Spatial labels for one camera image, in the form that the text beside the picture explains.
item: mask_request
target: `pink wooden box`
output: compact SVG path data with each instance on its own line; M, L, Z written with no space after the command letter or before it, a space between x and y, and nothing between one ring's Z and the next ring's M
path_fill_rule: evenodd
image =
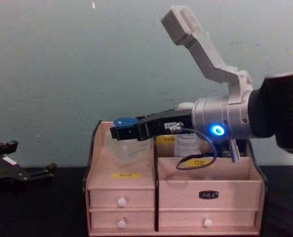
M212 167L180 171L181 158L167 157L173 147L152 142L144 158L122 165L104 146L111 126L100 122L92 139L85 186L89 236L259 235L265 181L249 141L240 163L219 158Z

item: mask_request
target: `robotic arm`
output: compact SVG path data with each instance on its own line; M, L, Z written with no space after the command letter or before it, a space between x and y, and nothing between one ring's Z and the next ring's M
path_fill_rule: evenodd
M233 154L238 154L235 139L273 135L280 148L293 154L293 72L265 78L261 88L253 90L246 71L223 62L189 7L172 6L162 24L176 45L189 50L207 79L228 84L228 95L200 98L192 110L166 111L113 127L113 138L145 140L174 133L178 129L172 125L177 124L215 142L228 140Z

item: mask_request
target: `drawer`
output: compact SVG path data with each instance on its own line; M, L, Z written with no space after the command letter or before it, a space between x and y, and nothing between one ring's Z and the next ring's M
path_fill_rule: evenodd
M160 181L160 208L193 208L257 211L261 181ZM202 191L216 191L218 198L199 198Z
M170 212L159 213L159 225L163 227L218 227L218 226L254 226L255 212Z
M154 207L153 190L90 190L93 208Z
M129 229L154 228L154 212L152 209L108 210L91 209L91 225L94 229L111 228L125 231Z

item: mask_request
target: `black label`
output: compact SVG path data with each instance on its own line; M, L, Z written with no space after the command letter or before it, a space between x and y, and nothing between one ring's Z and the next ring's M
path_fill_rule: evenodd
M219 192L206 190L199 192L199 198L201 199L216 199L219 197Z

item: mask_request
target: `yellow label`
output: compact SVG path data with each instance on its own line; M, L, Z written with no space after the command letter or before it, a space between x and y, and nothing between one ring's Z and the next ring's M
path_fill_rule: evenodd
M140 179L141 174L110 174L112 179Z
M203 166L211 162L211 159L190 159L184 163L185 167L196 167L196 166Z
M158 144L174 143L175 137L173 135L158 136L156 138L156 141L157 141Z

